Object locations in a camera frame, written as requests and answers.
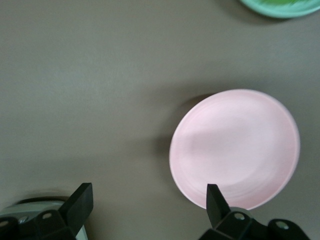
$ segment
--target screw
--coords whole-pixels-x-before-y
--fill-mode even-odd
[[[22,216],[19,218],[18,223],[19,224],[23,224],[25,221],[27,221],[29,219],[28,216]]]
[[[45,213],[42,215],[42,219],[48,219],[48,218],[51,218],[52,214],[50,212],[48,213]]]
[[[0,221],[0,228],[6,226],[9,223],[9,221]]]
[[[238,220],[245,220],[246,219],[245,216],[242,213],[239,213],[239,212],[235,213],[234,217],[236,219],[238,219]]]
[[[289,226],[288,226],[285,222],[283,222],[283,221],[277,221],[275,224],[276,224],[276,225],[278,226],[278,228],[280,228],[280,229],[284,229],[284,230],[288,230],[288,229],[289,229]]]

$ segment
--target pink plate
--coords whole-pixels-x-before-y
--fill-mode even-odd
[[[182,119],[170,146],[170,169],[180,191],[206,208],[207,184],[217,184],[231,207],[256,208],[288,183],[300,139],[289,111],[273,97],[235,89],[198,103]]]

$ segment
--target green plate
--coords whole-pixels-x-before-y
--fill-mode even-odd
[[[301,17],[320,10],[320,0],[240,0],[250,9],[273,18]]]

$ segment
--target plate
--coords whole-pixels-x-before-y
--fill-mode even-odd
[[[320,9],[320,0],[240,0],[250,9],[273,18],[296,18]]]
[[[176,128],[170,170],[180,191],[206,208],[207,184],[217,184],[231,207],[256,208],[288,183],[300,138],[289,111],[255,90],[214,94],[193,107]]]

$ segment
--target gray table surface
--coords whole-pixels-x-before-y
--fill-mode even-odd
[[[209,219],[176,187],[170,141],[200,100],[245,88],[281,101],[301,139],[291,181],[251,212],[319,239],[319,23],[237,0],[2,0],[1,209],[92,182],[91,240],[196,240]]]

